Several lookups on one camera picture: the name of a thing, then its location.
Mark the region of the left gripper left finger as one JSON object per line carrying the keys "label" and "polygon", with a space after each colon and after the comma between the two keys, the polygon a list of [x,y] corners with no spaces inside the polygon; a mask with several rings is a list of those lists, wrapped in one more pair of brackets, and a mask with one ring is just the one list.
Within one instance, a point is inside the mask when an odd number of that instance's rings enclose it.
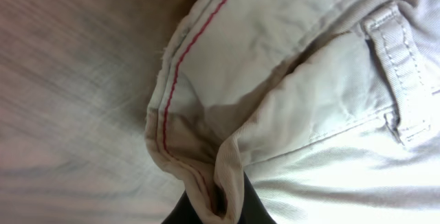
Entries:
{"label": "left gripper left finger", "polygon": [[162,224],[202,224],[202,222],[188,195],[184,192],[172,212],[162,221]]}

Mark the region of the beige khaki shorts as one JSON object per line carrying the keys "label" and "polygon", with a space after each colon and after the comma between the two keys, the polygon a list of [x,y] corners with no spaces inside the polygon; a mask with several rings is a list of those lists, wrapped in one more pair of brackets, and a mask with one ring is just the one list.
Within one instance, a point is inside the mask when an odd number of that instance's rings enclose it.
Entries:
{"label": "beige khaki shorts", "polygon": [[438,223],[439,0],[197,0],[146,145],[202,223]]}

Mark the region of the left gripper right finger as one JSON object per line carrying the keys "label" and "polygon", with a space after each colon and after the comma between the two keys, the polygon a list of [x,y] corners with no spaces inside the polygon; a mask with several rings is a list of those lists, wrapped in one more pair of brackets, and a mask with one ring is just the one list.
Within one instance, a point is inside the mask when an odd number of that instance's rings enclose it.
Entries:
{"label": "left gripper right finger", "polygon": [[268,214],[248,176],[244,176],[244,200],[238,224],[276,224]]}

